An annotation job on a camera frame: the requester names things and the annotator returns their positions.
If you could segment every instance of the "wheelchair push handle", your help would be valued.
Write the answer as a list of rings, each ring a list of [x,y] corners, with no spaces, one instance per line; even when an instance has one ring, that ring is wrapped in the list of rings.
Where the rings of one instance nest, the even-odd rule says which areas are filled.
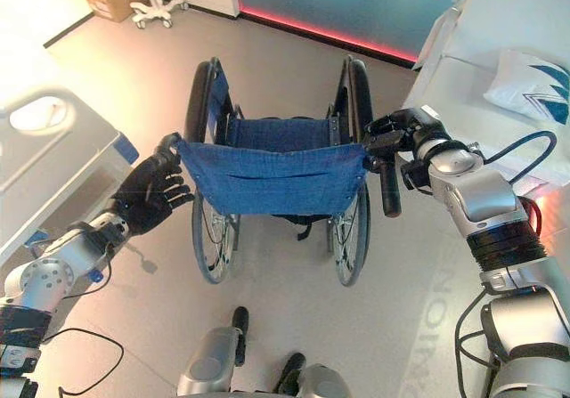
[[[395,155],[377,158],[372,161],[372,165],[380,174],[384,215],[386,217],[398,217],[402,213],[402,206],[395,172]]]

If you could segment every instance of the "wheelchair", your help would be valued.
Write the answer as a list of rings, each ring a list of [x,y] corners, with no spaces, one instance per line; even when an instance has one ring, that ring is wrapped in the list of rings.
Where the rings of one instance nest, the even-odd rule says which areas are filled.
[[[220,61],[202,62],[176,149],[197,186],[191,234],[206,281],[217,284],[230,270],[241,216],[261,214],[305,226],[298,240],[326,220],[338,278],[354,285],[370,240],[362,139],[371,121],[366,70],[350,56],[324,119],[245,119]]]

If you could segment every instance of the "red led light strip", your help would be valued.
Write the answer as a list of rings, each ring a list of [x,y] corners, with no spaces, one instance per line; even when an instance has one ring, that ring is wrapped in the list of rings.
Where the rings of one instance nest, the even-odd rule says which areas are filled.
[[[301,22],[301,21],[293,20],[291,18],[281,17],[281,16],[273,14],[273,13],[263,12],[263,11],[259,11],[259,10],[248,8],[248,7],[241,7],[241,11],[246,13],[246,14],[253,15],[255,17],[258,17],[258,18],[261,18],[264,20],[269,20],[269,21],[273,21],[273,22],[276,22],[279,24],[283,24],[284,26],[297,28],[299,30],[304,30],[306,32],[313,33],[317,36],[324,36],[324,37],[329,37],[331,39],[336,39],[339,42],[344,42],[344,43],[351,44],[351,45],[358,45],[358,46],[361,46],[363,48],[367,48],[367,49],[370,49],[372,51],[377,51],[379,53],[385,53],[386,55],[391,55],[393,57],[401,58],[403,60],[416,62],[416,60],[418,59],[417,55],[398,51],[394,48],[391,48],[390,46],[376,45],[376,44],[371,44],[370,42],[363,42],[362,40],[358,40],[358,39],[351,37],[351,36],[343,35],[343,34],[338,33],[336,31],[327,30],[325,28],[318,28],[318,27],[312,26],[310,24],[306,24],[306,23]]]

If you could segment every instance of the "gray floor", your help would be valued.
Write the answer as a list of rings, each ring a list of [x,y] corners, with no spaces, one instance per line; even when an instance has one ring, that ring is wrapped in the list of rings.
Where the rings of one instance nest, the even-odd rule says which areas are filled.
[[[93,19],[50,49],[68,85],[117,129],[142,157],[160,137],[182,131],[193,73],[220,57],[246,116],[322,117],[332,101],[346,52],[244,20],[190,11],[171,29],[151,23]],[[364,59],[377,116],[399,107],[415,74]],[[104,331],[126,346],[126,359],[88,397],[173,396],[180,371],[208,329],[229,322],[237,305],[251,312],[246,366],[234,387],[272,387],[293,351],[342,373],[355,397],[457,396],[453,326],[478,293],[478,269],[451,219],[434,200],[403,194],[403,214],[380,214],[379,179],[369,177],[370,252],[347,289],[326,254],[324,225],[298,243],[296,230],[271,217],[245,217],[231,278],[210,286],[194,261],[191,206],[157,230],[131,240],[115,258],[113,281],[84,297],[68,326]],[[569,191],[542,201],[545,242],[570,249]],[[561,257],[570,272],[570,257]],[[476,315],[465,331],[478,328]],[[481,350],[483,342],[475,344]],[[114,361],[107,344],[61,337],[44,349],[34,378],[40,397],[55,397],[98,378]],[[468,391],[484,371],[465,363]]]

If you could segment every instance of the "white mattress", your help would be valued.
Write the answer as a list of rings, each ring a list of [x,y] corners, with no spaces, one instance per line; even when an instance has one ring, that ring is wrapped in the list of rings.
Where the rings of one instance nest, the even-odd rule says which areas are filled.
[[[515,140],[540,130],[557,135],[556,149],[531,173],[543,181],[564,186],[570,183],[570,125],[536,121],[497,107],[483,98],[494,74],[464,61],[443,58],[426,92],[415,105],[429,105],[442,118],[454,139],[479,142],[489,157]],[[500,160],[505,167],[519,171],[546,148],[547,139],[529,142]]]
[[[444,54],[494,69],[501,48],[570,67],[570,0],[467,0]]]

